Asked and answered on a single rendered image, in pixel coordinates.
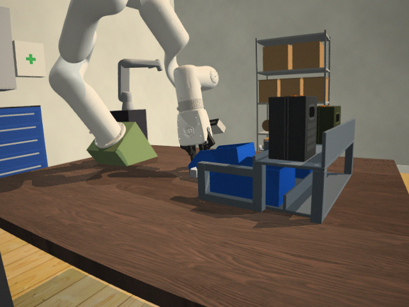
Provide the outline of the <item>blue bin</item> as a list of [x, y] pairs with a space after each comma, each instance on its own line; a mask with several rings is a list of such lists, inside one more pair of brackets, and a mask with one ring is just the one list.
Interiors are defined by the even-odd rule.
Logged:
[[310, 174], [312, 170], [307, 169], [296, 169], [295, 168], [295, 178], [305, 178], [308, 174]]
[[201, 161], [237, 165], [246, 157], [255, 155], [254, 142], [233, 145], [221, 145], [214, 150], [201, 150], [190, 162], [189, 169], [196, 167]]
[[[252, 167], [252, 157], [237, 165]], [[295, 186], [295, 168], [266, 165], [266, 205], [279, 207], [283, 195]], [[210, 192], [252, 199], [252, 177], [215, 173], [210, 177]]]

